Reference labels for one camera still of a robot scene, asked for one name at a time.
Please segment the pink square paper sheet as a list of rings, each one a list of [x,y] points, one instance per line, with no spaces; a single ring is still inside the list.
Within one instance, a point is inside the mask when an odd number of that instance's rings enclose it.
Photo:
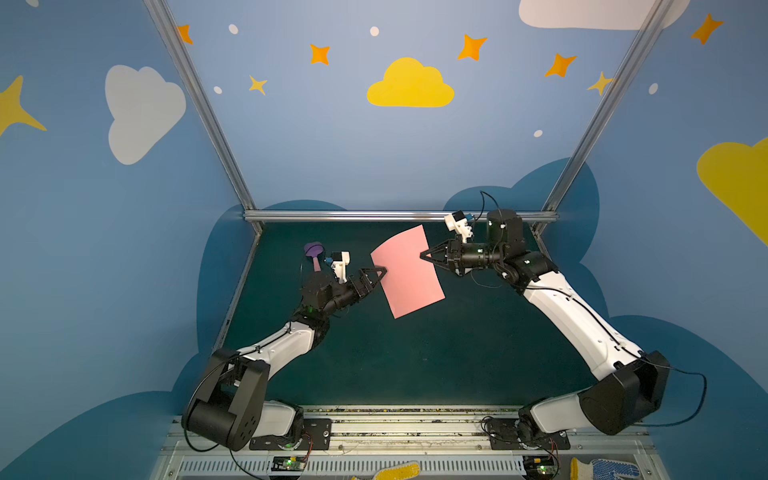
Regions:
[[[445,299],[434,265],[420,258],[429,248],[422,225],[389,238],[371,252],[391,313],[399,319]]]

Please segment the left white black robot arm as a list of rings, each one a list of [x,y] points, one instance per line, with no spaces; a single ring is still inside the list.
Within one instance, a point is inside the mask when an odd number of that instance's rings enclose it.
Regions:
[[[313,272],[301,289],[301,302],[276,333],[237,350],[220,348],[182,415],[187,432],[232,451],[254,438],[291,448],[304,436],[303,409],[266,399],[269,380],[296,358],[317,347],[332,315],[372,293],[386,276],[384,267],[362,268],[340,282],[328,272]]]

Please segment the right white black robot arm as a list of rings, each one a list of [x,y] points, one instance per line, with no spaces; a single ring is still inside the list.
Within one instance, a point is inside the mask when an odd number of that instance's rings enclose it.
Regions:
[[[488,214],[484,243],[474,241],[463,212],[446,215],[444,222],[454,238],[423,251],[421,259],[458,276],[493,270],[552,322],[596,379],[582,391],[523,407],[515,426],[519,441],[531,445],[584,427],[616,435],[661,407],[670,372],[667,359],[657,351],[644,352],[620,334],[581,298],[552,260],[529,250],[515,211]]]

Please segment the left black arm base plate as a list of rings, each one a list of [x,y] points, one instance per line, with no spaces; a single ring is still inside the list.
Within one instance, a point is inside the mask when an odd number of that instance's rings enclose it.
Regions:
[[[332,420],[330,418],[310,418],[299,420],[283,436],[254,436],[248,448],[251,451],[308,451],[328,450]]]

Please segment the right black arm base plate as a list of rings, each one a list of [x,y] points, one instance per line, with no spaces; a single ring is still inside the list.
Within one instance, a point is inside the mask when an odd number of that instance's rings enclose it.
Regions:
[[[569,450],[565,431],[545,433],[527,420],[486,416],[481,429],[493,450]]]

